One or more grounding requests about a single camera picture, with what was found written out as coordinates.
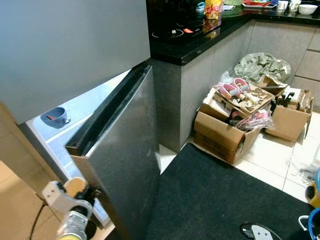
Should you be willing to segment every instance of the floor mat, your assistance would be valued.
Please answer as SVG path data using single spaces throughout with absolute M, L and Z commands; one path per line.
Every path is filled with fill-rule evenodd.
M 188 143 L 160 177 L 147 240 L 247 240 L 245 222 L 283 240 L 307 240 L 298 217 L 313 209 Z

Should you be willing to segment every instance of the blue mug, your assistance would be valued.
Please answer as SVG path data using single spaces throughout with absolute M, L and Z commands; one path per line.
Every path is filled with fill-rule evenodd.
M 40 119 L 55 129 L 60 129 L 71 121 L 71 119 L 67 117 L 66 110 L 60 106 L 45 112 L 40 116 Z

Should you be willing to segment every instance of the refrigerator door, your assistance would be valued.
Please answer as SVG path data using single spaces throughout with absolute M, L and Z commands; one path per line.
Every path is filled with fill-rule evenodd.
M 150 57 L 146 0 L 3 0 L 0 16 L 0 101 L 18 124 Z
M 153 73 L 143 63 L 66 148 L 124 239 L 143 239 L 160 177 Z

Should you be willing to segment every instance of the refrigerator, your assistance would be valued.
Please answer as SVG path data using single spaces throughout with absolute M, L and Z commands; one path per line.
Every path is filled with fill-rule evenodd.
M 5 0 L 0 13 L 0 101 L 62 182 L 99 189 L 99 227 L 142 233 L 160 175 L 146 1 Z M 40 116 L 58 106 L 71 119 L 53 129 Z

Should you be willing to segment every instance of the stove burner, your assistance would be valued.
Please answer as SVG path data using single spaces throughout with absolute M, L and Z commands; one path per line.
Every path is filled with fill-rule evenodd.
M 205 22 L 202 20 L 191 20 L 191 21 L 178 21 L 176 24 L 179 27 L 196 28 L 196 27 L 200 27 L 203 24 L 205 24 Z
M 180 37 L 184 32 L 180 29 L 165 29 L 157 30 L 152 33 L 152 36 L 157 39 L 172 39 Z

